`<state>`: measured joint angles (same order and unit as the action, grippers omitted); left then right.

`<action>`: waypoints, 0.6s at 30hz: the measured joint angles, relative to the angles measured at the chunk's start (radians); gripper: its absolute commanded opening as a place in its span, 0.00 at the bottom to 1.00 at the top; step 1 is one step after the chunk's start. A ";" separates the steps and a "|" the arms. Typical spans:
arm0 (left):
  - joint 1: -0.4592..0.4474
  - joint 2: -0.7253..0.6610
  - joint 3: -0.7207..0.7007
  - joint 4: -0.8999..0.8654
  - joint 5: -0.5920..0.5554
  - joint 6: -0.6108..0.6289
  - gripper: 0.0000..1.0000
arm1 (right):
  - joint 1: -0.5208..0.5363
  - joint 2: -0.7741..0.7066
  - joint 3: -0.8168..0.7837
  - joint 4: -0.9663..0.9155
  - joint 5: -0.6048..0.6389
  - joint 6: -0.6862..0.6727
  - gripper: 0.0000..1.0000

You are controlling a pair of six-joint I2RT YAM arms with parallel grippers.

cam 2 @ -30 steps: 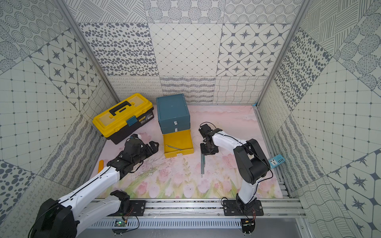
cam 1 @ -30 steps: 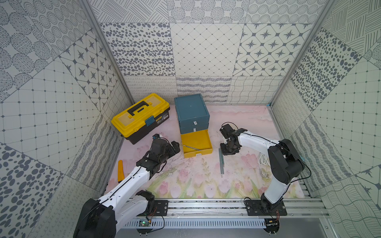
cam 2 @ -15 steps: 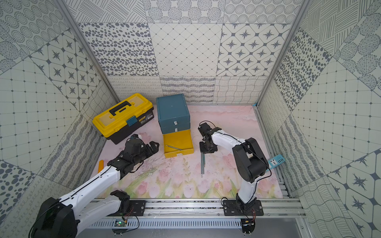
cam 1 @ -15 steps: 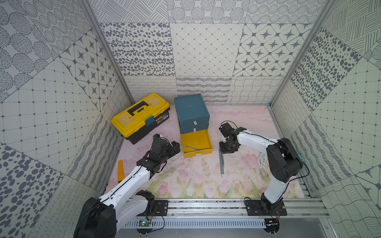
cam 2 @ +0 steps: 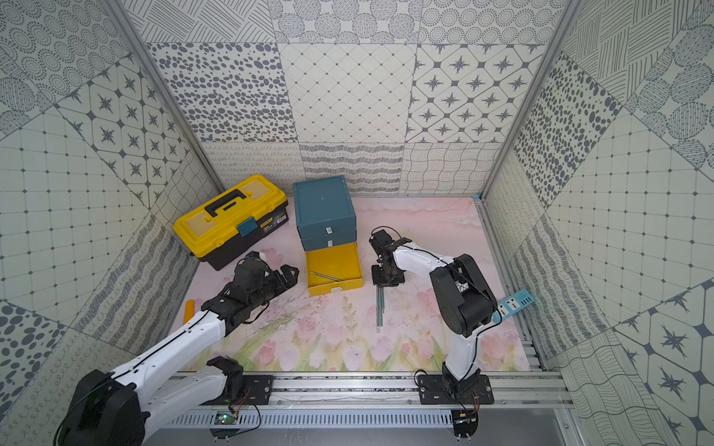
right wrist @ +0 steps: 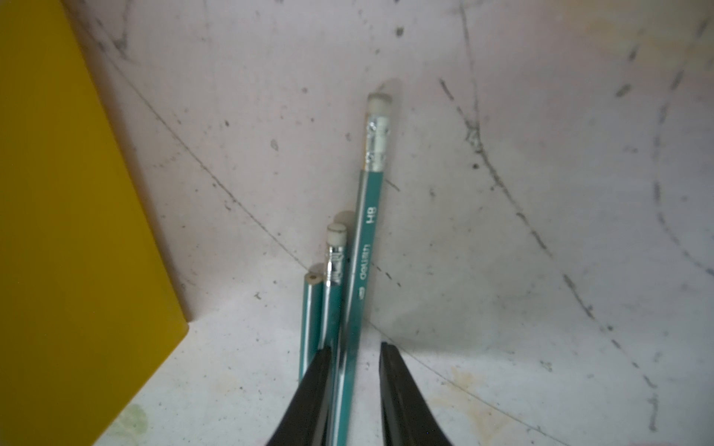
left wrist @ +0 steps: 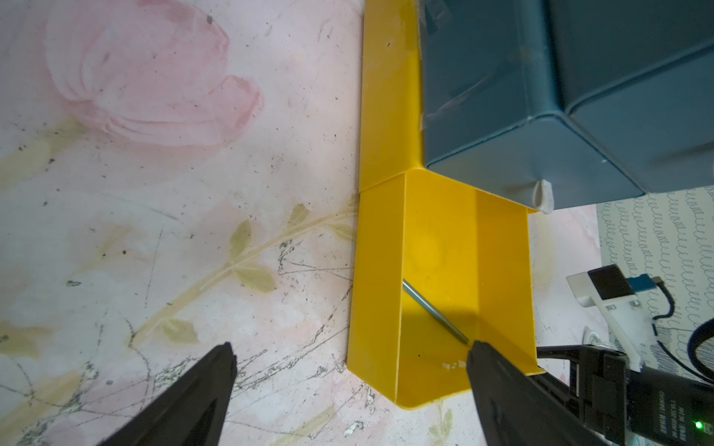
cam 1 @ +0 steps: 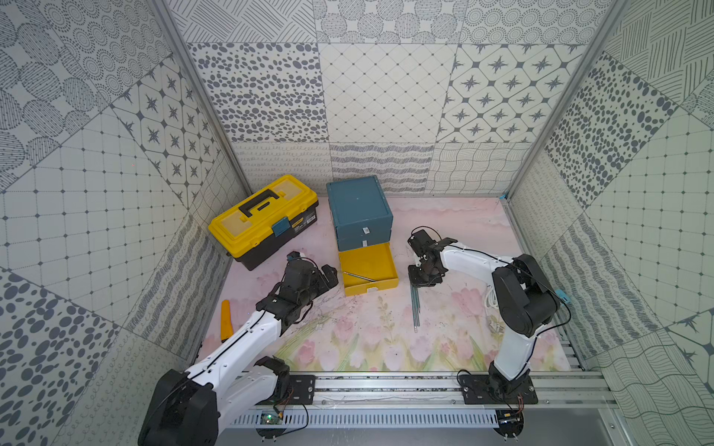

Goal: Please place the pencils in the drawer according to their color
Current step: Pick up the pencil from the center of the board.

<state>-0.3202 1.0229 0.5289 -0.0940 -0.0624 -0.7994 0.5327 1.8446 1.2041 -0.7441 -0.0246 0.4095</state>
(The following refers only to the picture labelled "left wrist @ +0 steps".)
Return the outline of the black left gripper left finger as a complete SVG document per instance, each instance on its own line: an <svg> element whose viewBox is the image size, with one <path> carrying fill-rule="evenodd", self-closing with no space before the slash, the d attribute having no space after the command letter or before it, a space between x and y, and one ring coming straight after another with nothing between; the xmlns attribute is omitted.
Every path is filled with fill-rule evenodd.
<svg viewBox="0 0 714 446"><path fill-rule="evenodd" d="M217 445L236 377L232 345L217 345L102 444Z"/></svg>

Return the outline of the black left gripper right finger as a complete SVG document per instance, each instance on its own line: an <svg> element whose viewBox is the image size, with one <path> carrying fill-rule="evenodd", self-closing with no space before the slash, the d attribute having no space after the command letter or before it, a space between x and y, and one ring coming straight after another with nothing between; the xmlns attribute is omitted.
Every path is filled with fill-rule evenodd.
<svg viewBox="0 0 714 446"><path fill-rule="evenodd" d="M488 445L605 444L490 344L473 344L467 373Z"/></svg>

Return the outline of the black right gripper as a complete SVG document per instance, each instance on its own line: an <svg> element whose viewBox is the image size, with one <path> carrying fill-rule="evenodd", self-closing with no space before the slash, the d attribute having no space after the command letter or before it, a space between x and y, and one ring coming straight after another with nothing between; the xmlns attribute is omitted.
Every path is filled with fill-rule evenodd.
<svg viewBox="0 0 714 446"><path fill-rule="evenodd" d="M570 363L570 383L548 373L535 382L582 424L623 445L636 434L662 445L713 443L713 386L643 367L594 346L539 347L537 357Z"/></svg>

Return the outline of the yellow bottom drawer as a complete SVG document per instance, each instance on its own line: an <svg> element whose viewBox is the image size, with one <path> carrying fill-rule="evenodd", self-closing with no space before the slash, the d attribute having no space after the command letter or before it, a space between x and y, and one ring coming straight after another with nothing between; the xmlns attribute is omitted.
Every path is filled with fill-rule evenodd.
<svg viewBox="0 0 714 446"><path fill-rule="evenodd" d="M470 343L539 373L524 206L427 170L361 193L347 366L413 409L470 389L470 345L409 297L403 279Z"/></svg>

